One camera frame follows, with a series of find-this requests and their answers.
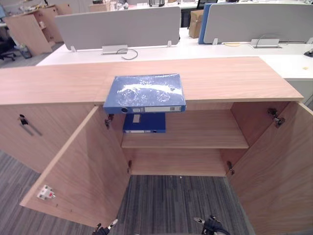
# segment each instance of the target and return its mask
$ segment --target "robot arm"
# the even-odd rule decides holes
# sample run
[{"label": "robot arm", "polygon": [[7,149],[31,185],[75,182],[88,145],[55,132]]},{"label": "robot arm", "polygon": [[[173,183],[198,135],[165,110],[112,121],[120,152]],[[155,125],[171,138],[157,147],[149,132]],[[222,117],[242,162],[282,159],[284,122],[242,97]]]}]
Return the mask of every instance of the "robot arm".
[{"label": "robot arm", "polygon": [[194,218],[197,223],[203,224],[203,235],[230,235],[230,233],[224,229],[221,222],[216,219],[215,216],[211,215],[207,220],[201,218]]},{"label": "robot arm", "polygon": [[114,220],[109,226],[103,228],[101,227],[101,224],[98,224],[97,227],[95,227],[94,231],[92,232],[92,235],[108,235],[111,228],[117,224],[117,219]]}]

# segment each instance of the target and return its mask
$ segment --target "open cabinet door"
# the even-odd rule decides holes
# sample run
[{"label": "open cabinet door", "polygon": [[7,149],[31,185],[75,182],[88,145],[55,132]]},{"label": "open cabinet door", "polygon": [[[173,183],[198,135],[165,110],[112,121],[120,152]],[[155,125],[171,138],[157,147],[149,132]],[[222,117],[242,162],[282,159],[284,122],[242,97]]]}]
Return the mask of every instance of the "open cabinet door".
[{"label": "open cabinet door", "polygon": [[[106,114],[94,107],[50,162],[21,205],[77,223],[110,224],[128,185],[127,161]],[[37,198],[44,185],[54,199]]]},{"label": "open cabinet door", "polygon": [[291,102],[227,174],[257,235],[313,228],[313,112]]}]

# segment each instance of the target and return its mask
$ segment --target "trash bin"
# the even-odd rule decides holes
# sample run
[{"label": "trash bin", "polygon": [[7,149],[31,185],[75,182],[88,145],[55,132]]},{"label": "trash bin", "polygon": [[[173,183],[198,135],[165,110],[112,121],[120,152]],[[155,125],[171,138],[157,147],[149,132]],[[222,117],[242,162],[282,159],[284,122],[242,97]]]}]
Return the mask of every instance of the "trash bin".
[{"label": "trash bin", "polygon": [[20,53],[22,54],[22,56],[25,58],[25,59],[28,59],[28,58],[31,58],[32,55],[31,53],[29,52],[28,48],[26,45],[24,44],[21,44],[19,46],[15,46],[15,49],[18,49],[20,51]]}]

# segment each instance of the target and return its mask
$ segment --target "white desk surface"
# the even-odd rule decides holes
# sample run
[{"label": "white desk surface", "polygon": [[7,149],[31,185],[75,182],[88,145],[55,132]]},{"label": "white desk surface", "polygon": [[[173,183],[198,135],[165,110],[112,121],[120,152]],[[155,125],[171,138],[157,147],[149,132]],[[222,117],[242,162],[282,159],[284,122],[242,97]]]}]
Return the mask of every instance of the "white desk surface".
[{"label": "white desk surface", "polygon": [[[172,2],[172,3],[165,3],[163,7],[168,7],[168,6],[179,6],[181,9],[192,9],[192,8],[197,8],[198,6],[198,1],[188,1],[188,2],[183,2],[182,4],[178,4],[177,2]],[[148,4],[138,4],[138,5],[130,5],[129,9],[142,9],[142,8],[150,8]]]},{"label": "white desk surface", "polygon": [[[249,44],[238,47],[226,45],[199,45],[198,39],[188,36],[187,28],[179,31],[180,42],[172,47],[137,47],[138,57],[132,61],[175,60],[213,57],[240,57],[260,56],[281,77],[287,80],[313,80],[313,58],[303,55],[313,48],[308,44],[280,44],[282,48],[254,49]],[[57,64],[80,64],[119,62],[126,60],[121,55],[102,55],[102,50],[69,51],[65,45],[58,48],[37,66]],[[134,52],[129,51],[125,57],[133,57]]]}]

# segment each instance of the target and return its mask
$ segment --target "cabinet top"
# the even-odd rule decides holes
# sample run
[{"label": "cabinet top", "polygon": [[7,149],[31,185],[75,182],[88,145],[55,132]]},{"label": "cabinet top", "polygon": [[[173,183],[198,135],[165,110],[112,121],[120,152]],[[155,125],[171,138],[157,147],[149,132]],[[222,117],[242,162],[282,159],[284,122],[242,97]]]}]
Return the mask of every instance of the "cabinet top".
[{"label": "cabinet top", "polygon": [[258,57],[19,67],[0,70],[0,105],[103,104],[118,75],[179,73],[186,100],[301,101]]}]

